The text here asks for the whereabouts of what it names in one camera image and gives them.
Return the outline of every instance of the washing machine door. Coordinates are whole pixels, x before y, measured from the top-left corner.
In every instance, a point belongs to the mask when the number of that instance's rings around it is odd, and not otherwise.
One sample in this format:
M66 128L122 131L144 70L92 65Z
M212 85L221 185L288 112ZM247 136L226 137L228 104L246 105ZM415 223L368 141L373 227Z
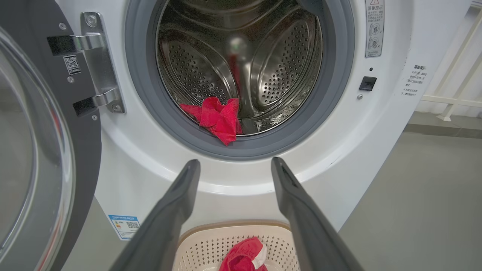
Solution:
M94 84L82 52L50 40L71 34L53 0L0 8L0 270L61 270L94 196L100 119L76 104Z

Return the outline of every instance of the washing machine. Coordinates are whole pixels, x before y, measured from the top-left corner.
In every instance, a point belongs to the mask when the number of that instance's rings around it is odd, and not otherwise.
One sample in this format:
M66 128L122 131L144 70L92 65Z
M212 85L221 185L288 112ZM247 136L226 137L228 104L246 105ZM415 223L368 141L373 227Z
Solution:
M408 122L470 1L18 0L0 10L0 270L59 270L95 194L122 240L187 161L181 232L286 221L283 158L339 230ZM223 145L181 104L240 102ZM127 220L132 229L119 230Z

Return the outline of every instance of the energy label sticker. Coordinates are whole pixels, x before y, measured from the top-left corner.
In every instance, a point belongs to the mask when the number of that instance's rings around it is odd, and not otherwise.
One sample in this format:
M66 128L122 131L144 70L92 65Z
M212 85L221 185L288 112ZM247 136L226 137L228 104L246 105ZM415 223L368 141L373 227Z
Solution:
M121 240L130 240L140 227L137 217L109 215L109 218Z

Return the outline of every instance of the warning label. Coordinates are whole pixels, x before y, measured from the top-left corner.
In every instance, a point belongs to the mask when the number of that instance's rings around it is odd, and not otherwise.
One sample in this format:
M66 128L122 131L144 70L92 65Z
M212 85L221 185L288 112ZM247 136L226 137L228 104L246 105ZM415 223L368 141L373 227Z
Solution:
M385 0L365 0L366 6L366 48L365 57L382 55L383 24L385 21Z

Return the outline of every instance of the beige plastic basket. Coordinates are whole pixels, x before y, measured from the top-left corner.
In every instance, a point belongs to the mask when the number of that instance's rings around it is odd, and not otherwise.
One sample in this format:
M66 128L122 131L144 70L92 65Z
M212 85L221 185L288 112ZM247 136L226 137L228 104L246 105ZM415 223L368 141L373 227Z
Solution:
M253 236L267 246L265 265L268 271L299 270L289 226L259 220L217 223L189 230L181 236L173 270L217 271L234 245Z

